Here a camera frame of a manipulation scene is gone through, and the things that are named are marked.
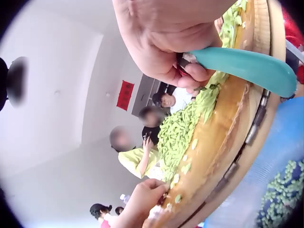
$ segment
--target yellow shirt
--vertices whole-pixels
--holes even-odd
[[[143,148],[135,148],[126,152],[118,153],[118,160],[120,163],[127,168],[132,174],[138,178],[143,178],[144,176],[153,176],[153,169],[156,163],[159,160],[159,153],[156,150],[151,149],[149,153],[149,161],[145,173],[142,175],[138,170],[138,164],[143,157],[144,151]]]

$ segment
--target red fabric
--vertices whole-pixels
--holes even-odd
[[[300,45],[304,45],[304,38],[301,34],[299,28],[293,19],[289,16],[287,11],[282,8],[284,27],[285,27],[285,38],[292,43],[296,48],[299,48]],[[297,72],[298,81],[301,84],[304,84],[304,66],[300,66]]]
[[[120,89],[120,93],[118,96],[117,107],[128,110],[129,102],[131,99],[132,91],[134,88],[134,84],[123,81],[123,84]]]
[[[111,228],[108,221],[104,220],[100,226],[100,228]]]

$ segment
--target water bottle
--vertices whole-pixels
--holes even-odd
[[[122,195],[120,196],[120,199],[121,199],[125,204],[127,204],[127,202],[129,201],[130,197],[131,197],[130,195],[122,194]]]

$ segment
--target teal knife handle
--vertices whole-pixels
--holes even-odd
[[[190,53],[206,69],[237,76],[281,97],[291,97],[296,91],[297,79],[293,70],[285,62],[269,55],[220,47]]]

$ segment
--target red banner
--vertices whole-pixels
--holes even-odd
[[[129,102],[131,99],[132,91],[134,88],[134,84],[123,81],[123,84],[120,89],[120,93],[118,96],[117,107],[128,110]]]

